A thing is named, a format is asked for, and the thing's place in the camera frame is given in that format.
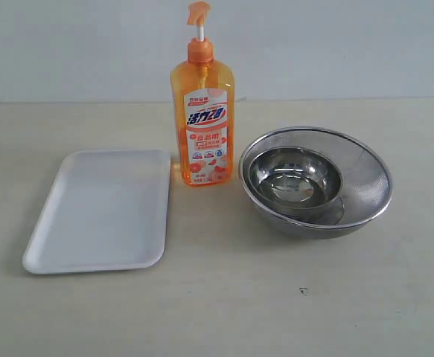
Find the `orange dish soap pump bottle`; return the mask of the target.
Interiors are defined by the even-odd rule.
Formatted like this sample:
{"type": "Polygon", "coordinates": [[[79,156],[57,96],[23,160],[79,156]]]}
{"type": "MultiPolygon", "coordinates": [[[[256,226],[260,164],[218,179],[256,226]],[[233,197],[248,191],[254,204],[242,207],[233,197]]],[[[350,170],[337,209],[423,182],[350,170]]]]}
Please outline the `orange dish soap pump bottle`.
{"type": "Polygon", "coordinates": [[[180,172],[191,187],[228,181],[233,172],[234,75],[214,58],[205,36],[211,7],[204,1],[189,5],[187,24],[196,28],[186,61],[170,73],[180,172]]]}

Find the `small stainless steel bowl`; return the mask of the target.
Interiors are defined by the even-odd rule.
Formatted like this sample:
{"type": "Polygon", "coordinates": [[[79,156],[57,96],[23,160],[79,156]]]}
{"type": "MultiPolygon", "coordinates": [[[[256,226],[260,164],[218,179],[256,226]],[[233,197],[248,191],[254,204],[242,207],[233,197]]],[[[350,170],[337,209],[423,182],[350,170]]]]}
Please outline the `small stainless steel bowl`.
{"type": "Polygon", "coordinates": [[[343,183],[329,158],[302,147],[276,147],[258,154],[247,175],[249,186],[268,208],[304,221],[333,208],[343,183]]]}

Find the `steel mesh colander basket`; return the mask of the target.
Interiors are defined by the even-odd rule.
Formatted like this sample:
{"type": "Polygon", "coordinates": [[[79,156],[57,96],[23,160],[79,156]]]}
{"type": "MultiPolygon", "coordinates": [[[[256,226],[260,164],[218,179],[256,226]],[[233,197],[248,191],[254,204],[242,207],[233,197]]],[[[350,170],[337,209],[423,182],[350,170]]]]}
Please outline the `steel mesh colander basket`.
{"type": "Polygon", "coordinates": [[[238,174],[261,217],[276,230],[298,238],[330,239],[353,233],[380,216],[392,199],[392,177],[377,153],[349,135],[320,127],[292,126],[255,139],[240,157],[238,174]],[[279,214],[256,197],[247,169],[258,154],[276,147],[310,149],[339,168],[343,183],[333,208],[304,221],[279,214]]]}

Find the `white rectangular plastic tray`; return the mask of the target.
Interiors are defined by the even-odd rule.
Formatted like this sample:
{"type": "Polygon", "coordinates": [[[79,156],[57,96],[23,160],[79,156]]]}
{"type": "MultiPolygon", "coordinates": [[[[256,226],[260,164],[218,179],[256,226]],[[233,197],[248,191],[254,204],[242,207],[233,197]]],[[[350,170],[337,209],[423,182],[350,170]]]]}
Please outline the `white rectangular plastic tray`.
{"type": "Polygon", "coordinates": [[[149,268],[165,251],[169,152],[88,150],[60,165],[22,257],[31,274],[149,268]]]}

